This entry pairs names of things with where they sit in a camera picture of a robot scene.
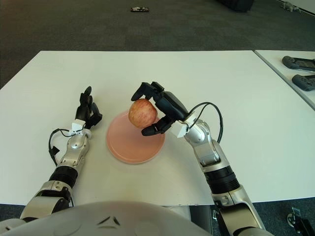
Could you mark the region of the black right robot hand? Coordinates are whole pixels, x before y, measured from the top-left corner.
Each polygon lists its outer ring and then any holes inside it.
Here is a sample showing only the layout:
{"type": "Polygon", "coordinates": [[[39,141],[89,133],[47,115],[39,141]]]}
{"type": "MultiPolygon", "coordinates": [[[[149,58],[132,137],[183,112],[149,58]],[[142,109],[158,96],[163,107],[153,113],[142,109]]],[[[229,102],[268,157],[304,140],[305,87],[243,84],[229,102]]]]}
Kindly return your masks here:
{"type": "Polygon", "coordinates": [[[155,102],[155,106],[165,114],[165,116],[156,123],[143,128],[141,131],[143,136],[163,134],[176,121],[181,121],[184,124],[183,132],[179,131],[177,133],[178,137],[182,137],[190,131],[190,127],[186,122],[186,119],[189,117],[188,110],[174,94],[165,91],[164,87],[159,83],[152,82],[149,84],[142,82],[141,86],[131,97],[131,101],[136,101],[142,96],[147,100],[152,98],[155,102]]]}

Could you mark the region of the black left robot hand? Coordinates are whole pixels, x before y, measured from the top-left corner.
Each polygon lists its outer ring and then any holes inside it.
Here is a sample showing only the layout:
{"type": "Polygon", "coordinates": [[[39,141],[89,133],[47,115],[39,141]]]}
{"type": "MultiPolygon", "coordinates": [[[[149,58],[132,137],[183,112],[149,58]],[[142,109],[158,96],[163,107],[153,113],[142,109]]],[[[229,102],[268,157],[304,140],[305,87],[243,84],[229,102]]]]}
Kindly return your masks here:
{"type": "Polygon", "coordinates": [[[102,114],[91,96],[92,87],[88,86],[80,95],[80,106],[76,110],[69,135],[84,135],[87,130],[96,126],[102,120],[102,114]]]}

